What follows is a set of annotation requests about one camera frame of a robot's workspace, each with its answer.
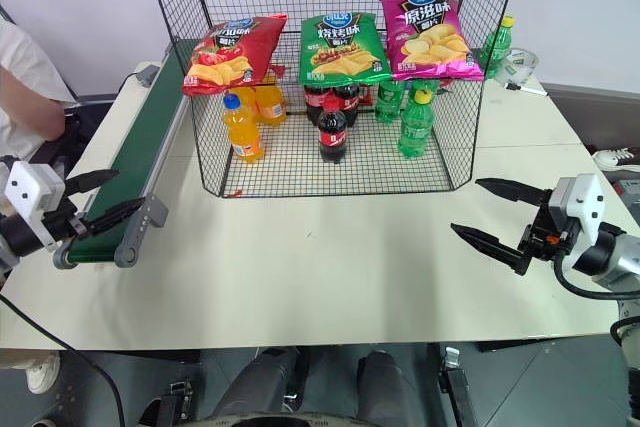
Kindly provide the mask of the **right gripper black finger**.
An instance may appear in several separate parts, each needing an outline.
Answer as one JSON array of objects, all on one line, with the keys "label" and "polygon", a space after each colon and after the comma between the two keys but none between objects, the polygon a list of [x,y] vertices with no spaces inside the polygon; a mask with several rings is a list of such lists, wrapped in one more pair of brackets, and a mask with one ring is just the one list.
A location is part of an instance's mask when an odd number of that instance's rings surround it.
[{"label": "right gripper black finger", "polygon": [[517,275],[524,276],[528,270],[531,258],[523,252],[508,247],[500,240],[476,228],[451,223],[452,230],[478,252],[501,262]]},{"label": "right gripper black finger", "polygon": [[477,179],[475,183],[503,199],[512,202],[522,201],[536,207],[546,204],[552,193],[551,189],[539,189],[521,182],[501,178],[481,178]]}]

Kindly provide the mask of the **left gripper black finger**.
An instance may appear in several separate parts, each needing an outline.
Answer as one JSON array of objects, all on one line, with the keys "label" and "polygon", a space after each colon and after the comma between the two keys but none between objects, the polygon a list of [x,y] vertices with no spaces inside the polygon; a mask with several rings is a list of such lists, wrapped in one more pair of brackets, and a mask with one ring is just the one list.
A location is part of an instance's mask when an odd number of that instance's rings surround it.
[{"label": "left gripper black finger", "polygon": [[76,231],[76,237],[84,239],[109,231],[134,215],[144,202],[144,197],[138,197],[110,207],[101,216],[93,220],[80,219],[80,227]]},{"label": "left gripper black finger", "polygon": [[119,175],[118,170],[99,169],[74,177],[65,181],[65,196],[72,196],[77,193],[86,193],[101,187],[106,182]]}]

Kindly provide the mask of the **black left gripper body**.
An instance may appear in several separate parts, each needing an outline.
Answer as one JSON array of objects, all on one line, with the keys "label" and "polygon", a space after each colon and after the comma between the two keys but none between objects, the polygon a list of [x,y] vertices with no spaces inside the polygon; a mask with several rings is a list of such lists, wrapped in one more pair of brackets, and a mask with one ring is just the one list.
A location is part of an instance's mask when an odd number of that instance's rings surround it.
[{"label": "black left gripper body", "polygon": [[43,214],[42,223],[55,241],[86,237],[86,224],[78,216],[76,205],[62,198],[55,210]]}]

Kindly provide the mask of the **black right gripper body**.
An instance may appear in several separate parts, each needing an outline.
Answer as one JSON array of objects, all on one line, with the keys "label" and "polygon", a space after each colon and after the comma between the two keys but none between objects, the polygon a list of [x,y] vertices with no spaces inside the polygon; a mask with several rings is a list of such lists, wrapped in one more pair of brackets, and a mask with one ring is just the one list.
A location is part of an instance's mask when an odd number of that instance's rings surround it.
[{"label": "black right gripper body", "polygon": [[567,217],[557,227],[547,206],[541,206],[518,244],[525,256],[542,261],[569,255],[576,244],[576,219]]}]

